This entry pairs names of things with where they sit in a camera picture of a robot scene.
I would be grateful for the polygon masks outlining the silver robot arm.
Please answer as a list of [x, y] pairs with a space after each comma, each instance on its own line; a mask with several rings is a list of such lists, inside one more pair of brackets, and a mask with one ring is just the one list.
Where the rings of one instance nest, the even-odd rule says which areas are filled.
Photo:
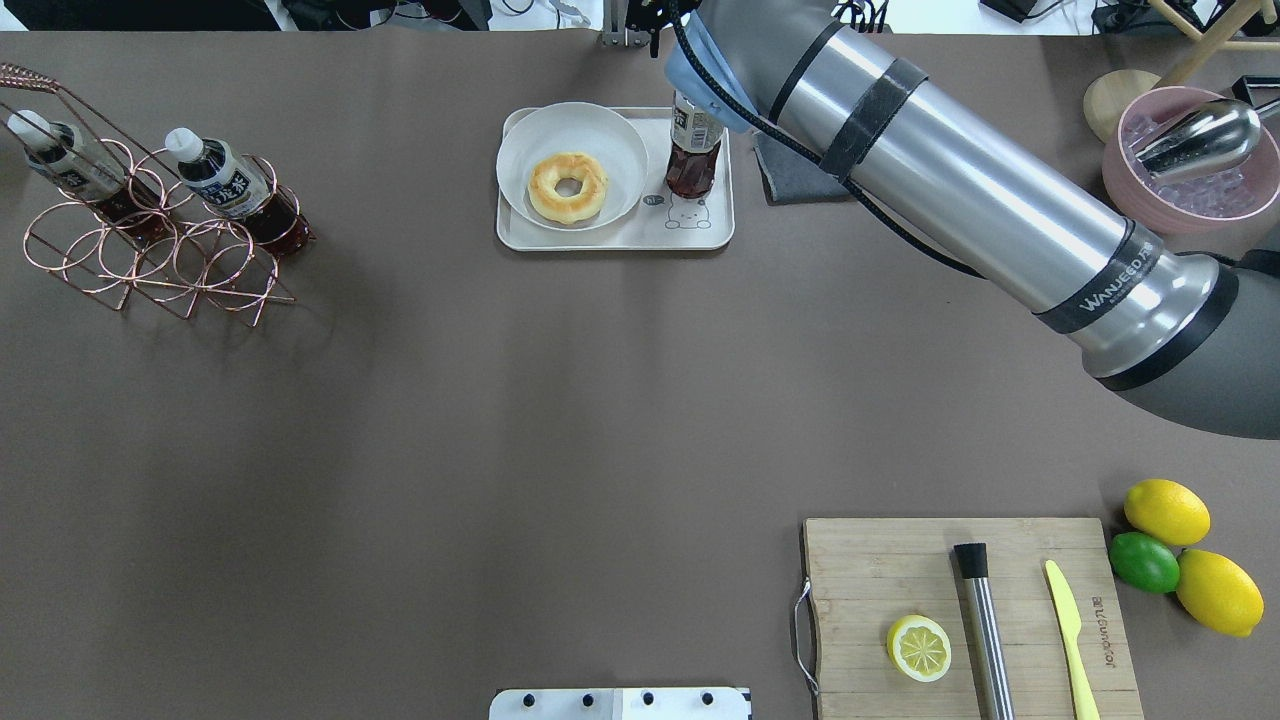
[[668, 1], [663, 17], [723, 108], [1010, 293], [1105, 388], [1184, 427], [1277, 438], [1274, 243], [1234, 263], [1167, 250], [824, 1]]

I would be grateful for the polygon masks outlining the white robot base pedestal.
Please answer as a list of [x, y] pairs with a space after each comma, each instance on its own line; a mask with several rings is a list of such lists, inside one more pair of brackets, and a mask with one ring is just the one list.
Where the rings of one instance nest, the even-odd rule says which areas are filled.
[[507, 689], [489, 719], [753, 719], [748, 688], [727, 685]]

